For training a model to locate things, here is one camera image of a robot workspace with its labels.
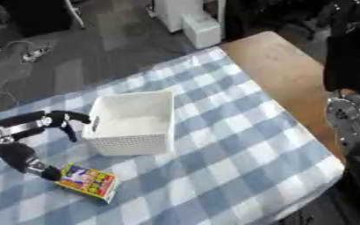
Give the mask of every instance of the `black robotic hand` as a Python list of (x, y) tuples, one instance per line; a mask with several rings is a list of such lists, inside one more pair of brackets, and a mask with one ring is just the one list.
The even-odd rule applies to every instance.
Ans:
[(76, 133), (69, 123), (71, 120), (90, 123), (88, 115), (68, 111), (31, 112), (0, 120), (0, 157), (10, 167), (22, 173), (29, 172), (44, 179), (59, 180), (61, 172), (58, 169), (46, 166), (32, 148), (18, 141), (43, 133), (46, 128), (58, 127), (72, 142), (76, 142)]
[(59, 169), (42, 163), (35, 154), (35, 151), (25, 144), (19, 142), (0, 144), (0, 158), (19, 172), (29, 172), (52, 181), (61, 179), (61, 171)]

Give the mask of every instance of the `basket handle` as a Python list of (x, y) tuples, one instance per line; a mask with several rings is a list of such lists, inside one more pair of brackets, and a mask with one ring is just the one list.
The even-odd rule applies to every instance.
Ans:
[(96, 116), (92, 122), (92, 126), (91, 126), (91, 131), (92, 132), (96, 132), (99, 122), (101, 121), (101, 119), (99, 118), (99, 116)]

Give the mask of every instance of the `white box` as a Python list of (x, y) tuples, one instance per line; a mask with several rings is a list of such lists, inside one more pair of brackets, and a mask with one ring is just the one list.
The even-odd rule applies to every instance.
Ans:
[(155, 13), (171, 33), (182, 29), (184, 14), (194, 15), (202, 11), (202, 0), (155, 0)]
[(83, 138), (104, 156), (160, 154), (173, 149), (174, 100), (170, 91), (99, 97)]
[(183, 21), (185, 35), (200, 49), (221, 43), (221, 26), (208, 13), (185, 15)]

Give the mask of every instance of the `power strip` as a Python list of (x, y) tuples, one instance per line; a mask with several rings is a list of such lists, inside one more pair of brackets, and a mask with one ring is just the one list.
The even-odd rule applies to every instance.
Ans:
[(22, 54), (22, 63), (33, 63), (36, 62), (43, 55), (49, 53), (52, 50), (51, 47), (42, 47), (31, 53)]

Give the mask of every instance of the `table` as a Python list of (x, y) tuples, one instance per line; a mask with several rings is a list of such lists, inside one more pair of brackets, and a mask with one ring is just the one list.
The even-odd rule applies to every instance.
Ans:
[(87, 113), (97, 96), (162, 89), (175, 95), (174, 151), (103, 157), (57, 130), (25, 140), (49, 164), (118, 174), (122, 184), (110, 205), (0, 160), (0, 225), (266, 224), (314, 200), (342, 175), (340, 161), (218, 47), (0, 118), (53, 109)]
[(325, 121), (328, 93), (323, 66), (274, 32), (224, 44), (222, 48), (241, 69), (303, 124), (335, 156), (334, 130)]

